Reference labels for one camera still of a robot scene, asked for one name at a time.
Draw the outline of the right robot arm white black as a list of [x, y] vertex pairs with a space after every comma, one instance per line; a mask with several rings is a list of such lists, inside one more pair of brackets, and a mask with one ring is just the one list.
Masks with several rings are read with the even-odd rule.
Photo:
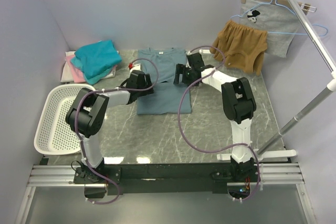
[[230, 176], [241, 182], [254, 172], [254, 155], [251, 148], [251, 122], [256, 102], [247, 78], [231, 77], [212, 65], [206, 65], [200, 53], [187, 56], [187, 64], [175, 67], [174, 84], [182, 82], [188, 87], [200, 82], [221, 92], [223, 110], [232, 129]]

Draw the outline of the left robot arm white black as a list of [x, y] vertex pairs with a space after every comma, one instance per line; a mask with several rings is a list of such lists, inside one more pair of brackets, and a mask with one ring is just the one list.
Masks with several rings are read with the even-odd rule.
[[76, 133], [80, 143], [81, 163], [88, 167], [86, 176], [91, 182], [104, 179], [104, 158], [99, 147], [97, 134], [100, 131], [108, 108], [129, 105], [149, 94], [153, 84], [148, 73], [133, 70], [119, 87], [110, 90], [80, 89], [65, 117], [66, 123]]

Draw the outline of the grey-blue t shirt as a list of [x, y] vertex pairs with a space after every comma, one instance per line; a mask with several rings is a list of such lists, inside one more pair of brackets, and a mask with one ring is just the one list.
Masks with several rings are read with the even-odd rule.
[[165, 50], [140, 49], [138, 50], [141, 69], [148, 73], [152, 81], [158, 80], [154, 86], [154, 93], [137, 99], [138, 115], [161, 114], [189, 114], [191, 113], [191, 99], [188, 92], [180, 104], [187, 85], [173, 84], [175, 67], [178, 63], [186, 64], [186, 51], [182, 48], [169, 48]]

